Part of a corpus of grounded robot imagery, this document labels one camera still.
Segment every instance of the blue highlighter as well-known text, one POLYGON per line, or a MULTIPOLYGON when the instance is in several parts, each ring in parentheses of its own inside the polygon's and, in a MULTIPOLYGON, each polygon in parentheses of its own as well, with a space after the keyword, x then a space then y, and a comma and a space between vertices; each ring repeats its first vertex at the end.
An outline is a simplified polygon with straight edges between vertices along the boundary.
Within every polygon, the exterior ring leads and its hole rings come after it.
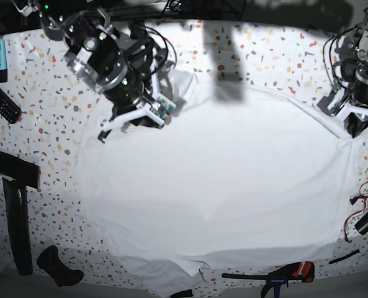
POLYGON ((0 83, 7 82, 7 59, 4 40, 0 40, 0 83))

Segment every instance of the connector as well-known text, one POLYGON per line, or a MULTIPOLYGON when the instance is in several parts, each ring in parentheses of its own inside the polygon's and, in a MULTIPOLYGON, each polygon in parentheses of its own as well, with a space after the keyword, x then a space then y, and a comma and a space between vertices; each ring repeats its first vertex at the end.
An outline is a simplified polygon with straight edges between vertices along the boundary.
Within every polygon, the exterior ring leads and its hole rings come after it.
POLYGON ((350 198, 349 201, 351 202, 351 205, 354 205, 359 198, 360 198, 359 196, 353 196, 352 198, 350 198))

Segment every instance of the screw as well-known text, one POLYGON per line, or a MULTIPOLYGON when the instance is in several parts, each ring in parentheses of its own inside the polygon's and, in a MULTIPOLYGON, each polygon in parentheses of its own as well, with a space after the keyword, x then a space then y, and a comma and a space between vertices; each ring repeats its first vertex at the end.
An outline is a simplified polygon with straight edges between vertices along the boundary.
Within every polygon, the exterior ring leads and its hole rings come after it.
POLYGON ((103 32, 101 32, 101 33, 99 34, 99 39, 100 39, 100 40, 104 40, 106 37, 107 37, 107 35, 106 35, 105 33, 103 33, 103 32))
POLYGON ((367 53, 365 50, 359 50, 357 56, 359 57, 360 60, 364 60, 367 57, 367 53))
POLYGON ((91 51, 93 49, 95 49, 96 47, 96 41, 94 40, 94 38, 89 37, 84 41, 84 47, 86 48, 87 51, 91 51))

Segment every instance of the white t-shirt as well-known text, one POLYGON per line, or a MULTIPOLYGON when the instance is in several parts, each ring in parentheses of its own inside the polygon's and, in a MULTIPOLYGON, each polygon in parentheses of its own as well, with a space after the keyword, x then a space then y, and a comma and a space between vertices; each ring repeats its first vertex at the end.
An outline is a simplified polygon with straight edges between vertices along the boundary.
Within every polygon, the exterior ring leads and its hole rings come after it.
POLYGON ((175 76, 187 102, 163 129, 115 129, 102 144, 106 99, 86 124, 81 211, 108 250, 161 297, 195 286, 203 266, 330 258, 359 142, 266 89, 175 76))

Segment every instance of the table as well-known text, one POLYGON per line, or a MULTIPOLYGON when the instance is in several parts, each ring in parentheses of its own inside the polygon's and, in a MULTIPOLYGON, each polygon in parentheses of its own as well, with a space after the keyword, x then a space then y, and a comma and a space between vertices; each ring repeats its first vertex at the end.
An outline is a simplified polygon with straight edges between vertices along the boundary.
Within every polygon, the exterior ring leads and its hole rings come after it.
MULTIPOLYGON (((255 84, 279 90, 312 107, 330 92, 322 55, 328 36, 321 32, 200 20, 147 25, 175 45, 177 68, 196 73, 200 80, 255 84)), ((125 24, 117 27, 127 30, 125 24)), ((32 258, 36 260, 48 245, 55 243, 65 264, 84 271, 84 282, 146 289, 108 253, 79 211, 75 154, 91 109, 105 99, 76 80, 63 61, 63 43, 50 41, 41 30, 0 38, 6 42, 9 72, 8 82, 0 87, 22 109, 22 118, 15 125, 0 118, 0 150, 34 161, 41 169, 40 187, 28 188, 32 258)), ((356 173, 358 186, 368 179, 368 129, 364 135, 356 173)), ((353 209, 349 198, 348 209, 353 209)), ((356 220, 348 230, 352 243, 346 243, 341 232, 334 244, 334 256, 356 249, 361 254, 334 265, 328 265, 329 260, 314 260, 317 279, 368 269, 368 235, 361 237, 354 229, 355 223, 356 220)), ((13 265, 0 178, 0 268, 13 265)), ((272 269, 204 269, 205 282, 194 289, 194 295, 207 297, 229 287, 259 286, 261 281, 224 280, 221 274, 258 274, 272 269)), ((34 271, 45 274, 36 265, 34 271)))

